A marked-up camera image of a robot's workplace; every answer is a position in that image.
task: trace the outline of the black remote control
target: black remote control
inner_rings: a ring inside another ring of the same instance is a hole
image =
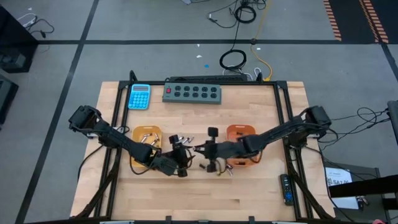
[[[293,205],[293,195],[289,176],[287,174],[280,175],[280,183],[282,184],[285,205]]]

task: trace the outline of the calculator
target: calculator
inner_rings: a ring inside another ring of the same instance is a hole
[[[146,110],[150,99],[150,85],[134,84],[131,88],[129,109]]]

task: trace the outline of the calculator display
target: calculator display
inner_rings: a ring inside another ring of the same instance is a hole
[[[134,91],[148,91],[148,86],[134,86],[132,88]]]

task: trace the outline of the wooden tabletop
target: wooden tabletop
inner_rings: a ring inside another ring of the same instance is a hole
[[[302,82],[288,82],[290,101],[294,115],[308,107]],[[118,82],[104,82],[96,107],[105,121],[112,120]],[[202,144],[208,139],[207,128],[217,127],[218,141],[226,139],[226,128],[230,124],[248,124],[263,133],[279,125],[275,95],[272,86],[221,86],[221,105],[194,105],[162,103],[163,86],[152,86],[148,110],[129,110],[127,126],[156,125],[163,132],[162,149],[171,150],[170,135],[194,136],[192,145]],[[124,105],[123,93],[121,106]],[[285,109],[283,92],[282,106]],[[122,111],[119,113],[119,124]],[[126,134],[131,138],[132,132]],[[317,142],[308,139],[310,147],[318,149]],[[87,156],[99,146],[97,139],[88,141]],[[81,212],[99,187],[105,150],[88,159],[81,170],[71,215]],[[207,173],[199,168],[206,160],[196,154],[188,177],[168,177],[157,171],[134,175],[129,168],[129,156],[123,150],[119,179],[116,189],[112,219],[114,220],[164,220],[171,215],[173,220],[248,220],[255,216],[261,220],[295,220],[293,206],[283,201],[279,176],[286,174],[282,141],[268,145],[259,164],[247,168],[233,169],[231,177],[224,173]],[[326,191],[325,175],[320,155],[302,152],[307,184],[320,205],[332,216],[333,206]],[[305,207],[302,193],[297,187],[302,216]],[[101,214],[105,213],[108,191],[104,195]]]

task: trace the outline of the white paper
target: white paper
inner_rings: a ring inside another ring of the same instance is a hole
[[[351,183],[351,174],[343,169],[326,167],[328,187],[333,185]],[[332,198],[339,208],[359,209],[355,197]]]

